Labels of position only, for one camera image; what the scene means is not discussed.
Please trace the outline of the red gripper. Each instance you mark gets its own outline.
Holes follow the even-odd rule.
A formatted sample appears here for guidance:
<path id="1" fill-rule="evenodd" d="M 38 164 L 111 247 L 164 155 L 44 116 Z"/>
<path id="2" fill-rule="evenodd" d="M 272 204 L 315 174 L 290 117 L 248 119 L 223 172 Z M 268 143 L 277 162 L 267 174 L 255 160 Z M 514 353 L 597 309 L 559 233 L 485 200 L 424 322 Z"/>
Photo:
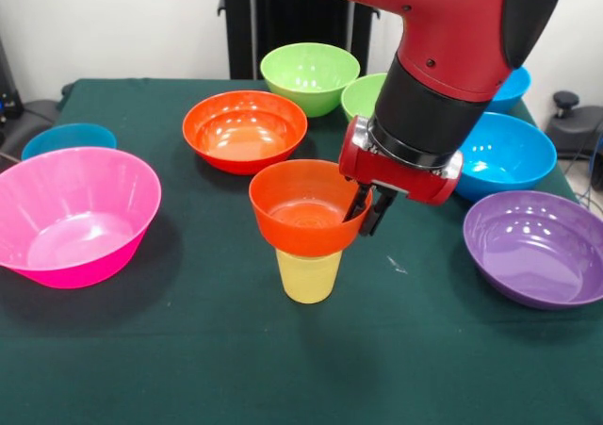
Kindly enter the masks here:
<path id="1" fill-rule="evenodd" d="M 397 191 L 415 202 L 444 203 L 456 189 L 464 163 L 463 154 L 457 151 L 443 168 L 435 170 L 403 164 L 377 147 L 369 135 L 368 124 L 369 119 L 362 116 L 350 121 L 339 156 L 340 173 L 359 184 L 343 222 L 351 221 L 365 210 L 370 186 L 395 191 L 380 192 L 379 199 L 368 210 L 359 229 L 362 237 L 375 234 L 387 209 L 394 203 Z"/>

